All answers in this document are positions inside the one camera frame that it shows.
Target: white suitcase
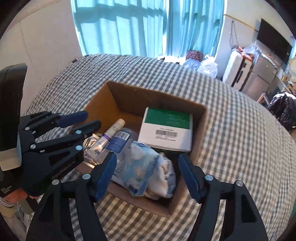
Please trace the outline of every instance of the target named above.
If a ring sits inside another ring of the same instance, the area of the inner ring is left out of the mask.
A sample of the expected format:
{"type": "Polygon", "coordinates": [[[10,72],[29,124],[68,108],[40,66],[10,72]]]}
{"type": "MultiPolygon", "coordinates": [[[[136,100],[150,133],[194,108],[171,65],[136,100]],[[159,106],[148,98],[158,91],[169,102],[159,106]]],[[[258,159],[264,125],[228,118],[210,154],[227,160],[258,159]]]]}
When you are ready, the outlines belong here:
{"type": "Polygon", "coordinates": [[[224,72],[222,82],[240,90],[250,71],[252,62],[243,56],[236,49],[233,49],[224,72]]]}

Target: blue finger pad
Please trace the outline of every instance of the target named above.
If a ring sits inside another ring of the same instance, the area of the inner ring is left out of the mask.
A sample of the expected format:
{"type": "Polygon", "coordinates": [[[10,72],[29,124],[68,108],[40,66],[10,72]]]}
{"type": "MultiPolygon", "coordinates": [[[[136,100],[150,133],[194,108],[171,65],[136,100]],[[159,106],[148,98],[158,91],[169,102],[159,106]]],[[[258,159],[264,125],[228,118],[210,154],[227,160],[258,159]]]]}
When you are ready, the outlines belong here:
{"type": "Polygon", "coordinates": [[[189,165],[186,163],[186,160],[183,155],[179,156],[179,169],[185,180],[190,196],[193,199],[195,199],[196,202],[199,202],[201,196],[199,193],[198,182],[194,174],[192,173],[189,165]]]}
{"type": "Polygon", "coordinates": [[[69,115],[62,116],[57,122],[57,126],[65,128],[67,126],[75,125],[76,123],[85,121],[88,117],[87,111],[79,111],[69,115]]]}
{"type": "Polygon", "coordinates": [[[104,196],[105,192],[107,191],[107,187],[115,171],[116,164],[117,158],[116,155],[113,154],[97,182],[95,194],[95,199],[97,202],[104,196]]]}

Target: plastic bottle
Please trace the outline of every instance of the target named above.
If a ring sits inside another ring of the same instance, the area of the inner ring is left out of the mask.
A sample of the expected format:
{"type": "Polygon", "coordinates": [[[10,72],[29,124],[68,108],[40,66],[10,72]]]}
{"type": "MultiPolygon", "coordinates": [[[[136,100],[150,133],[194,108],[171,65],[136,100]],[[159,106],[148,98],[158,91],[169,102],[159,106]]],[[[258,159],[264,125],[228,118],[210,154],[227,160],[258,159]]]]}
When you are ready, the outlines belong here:
{"type": "Polygon", "coordinates": [[[96,141],[95,144],[86,152],[97,164],[100,164],[100,153],[108,145],[112,137],[122,128],[126,122],[123,119],[118,119],[105,133],[96,141]]]}
{"type": "Polygon", "coordinates": [[[105,149],[97,156],[96,162],[101,164],[107,154],[113,151],[117,155],[117,163],[119,161],[120,153],[124,148],[129,148],[134,139],[138,139],[137,133],[128,129],[122,128],[116,133],[112,140],[107,144],[105,149]]]}

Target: checkered blanket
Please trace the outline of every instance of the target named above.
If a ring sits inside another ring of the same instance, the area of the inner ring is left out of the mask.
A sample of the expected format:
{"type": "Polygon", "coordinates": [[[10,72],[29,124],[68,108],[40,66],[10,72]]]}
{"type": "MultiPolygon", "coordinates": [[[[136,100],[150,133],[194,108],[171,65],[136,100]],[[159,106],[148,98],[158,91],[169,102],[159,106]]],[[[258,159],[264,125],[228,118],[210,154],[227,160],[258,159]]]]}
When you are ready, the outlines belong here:
{"type": "MultiPolygon", "coordinates": [[[[27,114],[83,110],[108,80],[180,96],[205,105],[209,128],[198,165],[223,182],[242,180],[252,195],[269,240],[286,228],[296,196],[296,146],[289,133],[263,106],[222,82],[177,64],[153,58],[98,54],[82,57],[62,70],[34,99],[27,114]]],[[[56,128],[40,141],[69,131],[56,128]]],[[[65,180],[77,178],[73,170],[65,180]]],[[[73,229],[83,240],[75,201],[73,229]]],[[[187,240],[200,205],[187,192],[175,217],[136,208],[112,194],[95,204],[108,240],[187,240]]],[[[221,201],[213,240],[218,240],[225,201],[221,201]]]]}

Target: cable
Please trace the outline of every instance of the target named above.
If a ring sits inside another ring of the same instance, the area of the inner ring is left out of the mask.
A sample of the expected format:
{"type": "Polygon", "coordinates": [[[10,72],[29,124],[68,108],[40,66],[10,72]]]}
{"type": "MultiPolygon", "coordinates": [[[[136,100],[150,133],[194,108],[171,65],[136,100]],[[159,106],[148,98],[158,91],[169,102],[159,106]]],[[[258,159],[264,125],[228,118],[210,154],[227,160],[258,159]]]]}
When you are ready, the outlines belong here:
{"type": "Polygon", "coordinates": [[[231,48],[235,47],[235,46],[239,46],[239,41],[237,40],[237,31],[235,29],[235,22],[232,21],[231,22],[231,30],[230,30],[230,37],[229,37],[229,45],[231,48]],[[234,34],[235,34],[235,39],[237,41],[237,44],[236,45],[233,45],[231,42],[232,42],[232,29],[234,29],[234,34]]]}
{"type": "Polygon", "coordinates": [[[281,65],[277,65],[277,64],[275,63],[275,59],[276,59],[276,58],[274,57],[274,59],[272,59],[272,58],[271,58],[271,57],[272,57],[272,56],[271,56],[271,53],[275,54],[273,51],[269,51],[269,56],[268,56],[268,57],[269,57],[270,60],[274,63],[275,67],[276,67],[277,69],[279,69],[280,67],[283,66],[283,63],[284,63],[284,62],[282,61],[281,65]]]}

